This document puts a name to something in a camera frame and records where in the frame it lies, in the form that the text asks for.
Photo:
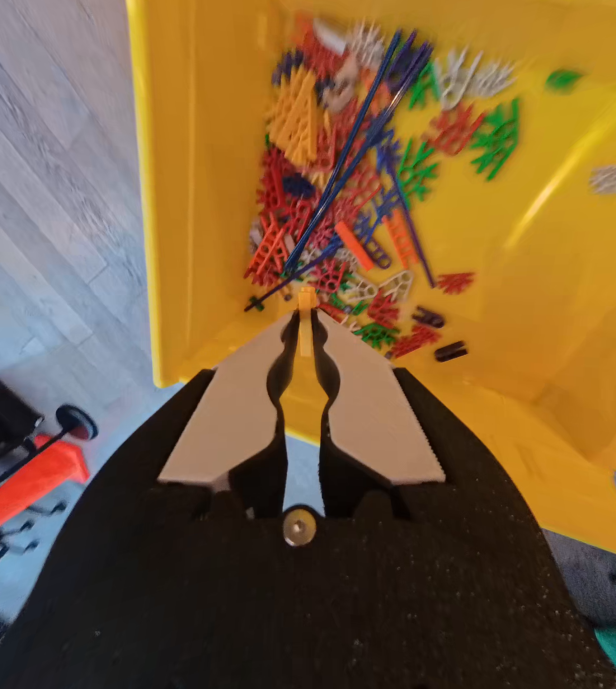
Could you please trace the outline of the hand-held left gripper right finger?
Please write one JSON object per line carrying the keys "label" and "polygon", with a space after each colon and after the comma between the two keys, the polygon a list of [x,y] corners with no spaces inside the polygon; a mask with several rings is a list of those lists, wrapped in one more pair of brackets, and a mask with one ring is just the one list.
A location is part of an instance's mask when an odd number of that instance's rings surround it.
{"label": "hand-held left gripper right finger", "polygon": [[321,310],[311,315],[321,415],[318,476],[328,518],[352,518],[371,493],[408,518],[404,488],[443,484],[445,472],[388,360]]}

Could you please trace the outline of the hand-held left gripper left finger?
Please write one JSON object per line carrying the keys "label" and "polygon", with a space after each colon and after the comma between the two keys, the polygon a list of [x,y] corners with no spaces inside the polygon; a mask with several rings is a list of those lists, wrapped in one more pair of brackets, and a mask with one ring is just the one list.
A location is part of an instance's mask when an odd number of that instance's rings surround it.
{"label": "hand-held left gripper left finger", "polygon": [[282,316],[214,369],[159,483],[230,491],[256,518],[281,515],[287,457],[279,398],[293,374],[298,318]]}

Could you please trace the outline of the orange fan-shaped connector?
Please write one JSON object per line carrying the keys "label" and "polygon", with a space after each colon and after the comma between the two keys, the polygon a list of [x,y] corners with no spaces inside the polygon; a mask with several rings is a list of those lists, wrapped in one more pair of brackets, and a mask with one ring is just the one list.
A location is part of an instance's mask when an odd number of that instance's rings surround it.
{"label": "orange fan-shaped connector", "polygon": [[298,350],[301,357],[313,357],[312,311],[318,305],[315,288],[302,286],[297,296],[299,314]]}

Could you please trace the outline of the small yellow plastic bin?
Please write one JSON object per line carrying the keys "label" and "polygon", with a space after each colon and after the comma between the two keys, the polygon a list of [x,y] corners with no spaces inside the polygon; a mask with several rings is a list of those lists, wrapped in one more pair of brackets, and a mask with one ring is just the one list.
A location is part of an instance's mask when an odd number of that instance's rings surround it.
{"label": "small yellow plastic bin", "polygon": [[418,30],[443,60],[513,65],[474,112],[519,106],[517,146],[437,154],[413,210],[435,274],[410,306],[447,319],[448,363],[400,364],[490,449],[542,527],[616,553],[616,1],[127,1],[154,381],[187,382],[291,306],[243,313],[271,71],[295,18]]}

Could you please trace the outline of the small pile of toy pieces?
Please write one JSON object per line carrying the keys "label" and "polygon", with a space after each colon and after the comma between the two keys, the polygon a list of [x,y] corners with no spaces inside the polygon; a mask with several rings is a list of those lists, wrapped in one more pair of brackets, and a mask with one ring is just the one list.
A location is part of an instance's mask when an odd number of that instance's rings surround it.
{"label": "small pile of toy pieces", "polygon": [[537,396],[616,393],[616,13],[483,39],[335,51],[305,26],[273,74],[254,263],[392,366],[459,365]]}

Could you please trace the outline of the orange traffic cone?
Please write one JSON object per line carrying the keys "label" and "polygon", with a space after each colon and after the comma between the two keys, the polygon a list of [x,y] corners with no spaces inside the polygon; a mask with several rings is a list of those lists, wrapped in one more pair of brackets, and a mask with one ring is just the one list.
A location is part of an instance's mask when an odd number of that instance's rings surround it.
{"label": "orange traffic cone", "polygon": [[0,526],[66,481],[85,484],[90,472],[82,448],[60,437],[38,434],[32,451],[0,475]]}

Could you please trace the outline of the grey fuzzy cloth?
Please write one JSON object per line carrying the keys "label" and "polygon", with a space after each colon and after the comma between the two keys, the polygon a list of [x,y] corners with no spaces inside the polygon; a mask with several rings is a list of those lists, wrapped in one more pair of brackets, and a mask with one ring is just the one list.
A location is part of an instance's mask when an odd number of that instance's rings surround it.
{"label": "grey fuzzy cloth", "polygon": [[616,554],[544,530],[579,613],[595,628],[616,627]]}

